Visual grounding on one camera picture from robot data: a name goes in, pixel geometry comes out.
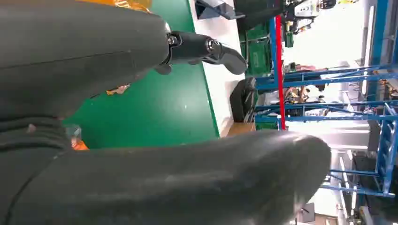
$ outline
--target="dark gray cylindrical component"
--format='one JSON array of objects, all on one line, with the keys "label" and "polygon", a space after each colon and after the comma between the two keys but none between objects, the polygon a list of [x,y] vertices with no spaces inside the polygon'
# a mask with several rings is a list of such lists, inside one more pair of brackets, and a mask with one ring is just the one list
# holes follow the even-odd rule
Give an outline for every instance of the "dark gray cylindrical component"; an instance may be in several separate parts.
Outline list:
[{"label": "dark gray cylindrical component", "polygon": [[135,82],[168,56],[159,16],[94,3],[1,2],[0,30],[5,118],[67,117],[84,99]]},{"label": "dark gray cylindrical component", "polygon": [[10,225],[283,224],[329,167],[323,141],[278,131],[164,149],[70,153],[29,184]]},{"label": "dark gray cylindrical component", "polygon": [[186,63],[211,55],[211,37],[189,32],[172,32],[181,39],[181,45],[171,49],[171,63]]}]

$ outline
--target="blue metal frame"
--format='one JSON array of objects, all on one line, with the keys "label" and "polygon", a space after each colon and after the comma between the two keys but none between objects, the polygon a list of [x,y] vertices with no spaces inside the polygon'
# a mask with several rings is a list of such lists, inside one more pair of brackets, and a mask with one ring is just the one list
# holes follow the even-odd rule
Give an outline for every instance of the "blue metal frame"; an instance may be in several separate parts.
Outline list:
[{"label": "blue metal frame", "polygon": [[[360,114],[361,112],[348,111],[342,108],[336,108],[336,106],[347,106],[346,103],[321,103],[321,104],[295,104],[285,105],[286,109],[302,109],[304,113],[305,109],[314,108],[328,108],[335,111],[349,112],[354,114]],[[381,133],[380,141],[377,152],[376,167],[374,171],[357,171],[357,170],[338,170],[331,169],[330,173],[348,173],[359,176],[371,176],[374,177],[378,190],[368,190],[358,186],[357,189],[336,187],[331,185],[322,185],[321,188],[327,188],[331,190],[342,190],[348,192],[356,192],[358,194],[375,195],[384,197],[395,197],[393,193],[390,193],[390,186],[392,182],[392,173],[395,166],[395,159],[398,151],[398,114],[395,112],[393,106],[398,105],[398,101],[378,101],[378,102],[357,102],[350,105],[368,105],[371,107],[382,106],[384,107],[383,115],[361,113],[359,116],[343,116],[343,117],[323,117],[323,116],[299,116],[299,117],[287,117],[287,121],[322,121],[322,120],[377,120],[381,122]],[[270,117],[267,116],[271,112],[279,110],[277,105],[259,106],[257,110],[263,110],[262,114],[256,116],[256,122],[270,122],[274,121],[280,123],[280,116]]]},{"label": "blue metal frame", "polygon": [[[300,87],[308,85],[323,85],[328,83],[344,83],[344,82],[358,82],[358,81],[378,81],[381,79],[392,79],[398,78],[398,73],[385,73],[385,74],[373,74],[374,71],[381,69],[392,69],[392,65],[385,66],[373,66],[373,67],[360,67],[354,69],[341,69],[341,70],[330,70],[321,72],[307,72],[307,73],[287,73],[284,78],[301,78],[301,81],[294,82],[283,82],[283,87]],[[305,80],[307,77],[321,76],[321,75],[332,75],[339,74],[334,77],[316,80]],[[277,88],[276,76],[271,77],[257,77],[257,90],[275,90]]]},{"label": "blue metal frame", "polygon": [[394,54],[392,56],[392,63],[398,63],[398,30],[395,33],[395,49],[394,49]]},{"label": "blue metal frame", "polygon": [[[372,66],[379,65],[383,54],[384,30],[387,19],[388,0],[377,0],[375,7],[375,24],[374,35],[372,42],[372,52],[370,64]],[[367,101],[376,101],[376,93],[378,92],[378,85],[376,82],[369,82],[367,85]]]},{"label": "blue metal frame", "polygon": [[[276,69],[276,32],[275,32],[275,19],[270,20],[270,37],[271,37],[271,49],[272,49],[272,59],[274,62],[274,76],[271,77],[257,77],[257,89],[258,90],[275,90],[278,88],[278,74]],[[380,79],[391,79],[398,78],[398,73],[386,73],[379,74],[381,69],[391,69],[393,66],[371,66],[371,67],[361,67],[354,69],[341,69],[341,70],[331,70],[322,72],[309,72],[309,73],[294,73],[286,74],[284,79],[288,78],[301,78],[301,81],[294,82],[284,82],[283,87],[300,87],[307,85],[322,85],[328,83],[343,83],[343,82],[358,82],[358,81],[378,81]],[[320,76],[320,75],[331,75],[336,74],[336,76],[320,79],[320,80],[305,80],[306,77]],[[367,105],[370,107],[383,106],[384,114],[370,114],[363,112],[348,111],[344,109],[347,105]],[[395,166],[395,158],[397,157],[398,151],[398,115],[394,110],[394,107],[398,105],[398,101],[371,101],[371,102],[357,102],[352,104],[344,103],[331,103],[331,104],[296,104],[296,105],[285,105],[285,109],[302,109],[302,113],[305,113],[305,109],[315,109],[315,108],[328,108],[334,111],[348,112],[356,116],[345,116],[345,117],[324,117],[324,116],[301,116],[301,117],[287,117],[281,118],[281,116],[269,117],[267,115],[277,112],[279,109],[278,105],[267,105],[267,106],[257,106],[256,111],[259,112],[255,120],[256,122],[269,122],[274,121],[278,124],[278,128],[281,129],[282,120],[288,121],[321,121],[321,120],[377,120],[381,122],[381,133],[380,141],[376,159],[375,171],[357,171],[357,170],[337,170],[331,169],[330,176],[336,177],[332,173],[348,173],[355,174],[359,176],[371,176],[374,178],[377,190],[368,190],[356,185],[357,188],[345,188],[336,187],[331,185],[322,185],[321,188],[337,190],[337,191],[348,191],[356,192],[357,194],[364,195],[375,195],[382,197],[395,197],[395,194],[390,193],[390,185],[392,180],[392,173]]]}]

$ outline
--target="green plastic crate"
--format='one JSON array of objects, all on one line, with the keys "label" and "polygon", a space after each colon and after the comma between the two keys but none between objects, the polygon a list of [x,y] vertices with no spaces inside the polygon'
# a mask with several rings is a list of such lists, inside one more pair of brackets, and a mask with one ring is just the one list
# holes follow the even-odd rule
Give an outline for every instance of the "green plastic crate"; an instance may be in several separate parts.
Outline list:
[{"label": "green plastic crate", "polygon": [[[247,31],[247,39],[250,40],[257,40],[259,38],[266,37],[269,34],[269,27],[268,23],[266,24],[259,24],[251,30]],[[244,33],[239,34],[240,41],[245,41]]]},{"label": "green plastic crate", "polygon": [[278,125],[275,122],[256,122],[256,130],[271,129],[277,130]]},{"label": "green plastic crate", "polygon": [[293,33],[292,32],[287,32],[286,33],[286,40],[285,40],[285,47],[292,48],[293,44],[294,44]]},{"label": "green plastic crate", "polygon": [[[246,46],[242,44],[242,52],[246,57]],[[249,43],[249,68],[246,71],[247,76],[264,76],[271,72],[272,59],[270,43],[250,42]]]}]

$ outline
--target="orange object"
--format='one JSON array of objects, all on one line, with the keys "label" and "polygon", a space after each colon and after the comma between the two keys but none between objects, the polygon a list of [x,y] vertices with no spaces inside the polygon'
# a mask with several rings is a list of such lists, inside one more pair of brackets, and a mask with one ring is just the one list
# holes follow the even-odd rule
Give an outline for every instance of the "orange object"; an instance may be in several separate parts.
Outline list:
[{"label": "orange object", "polygon": [[88,151],[90,150],[87,145],[82,140],[77,140],[76,138],[72,138],[72,148],[75,151]]},{"label": "orange object", "polygon": [[152,0],[81,0],[81,1],[117,6],[122,8],[129,8],[148,13],[150,12],[149,8],[152,5]]},{"label": "orange object", "polygon": [[107,95],[113,95],[115,93],[123,94],[129,87],[130,87],[130,84],[126,84],[126,85],[120,86],[120,87],[112,89],[112,90],[107,90]]}]

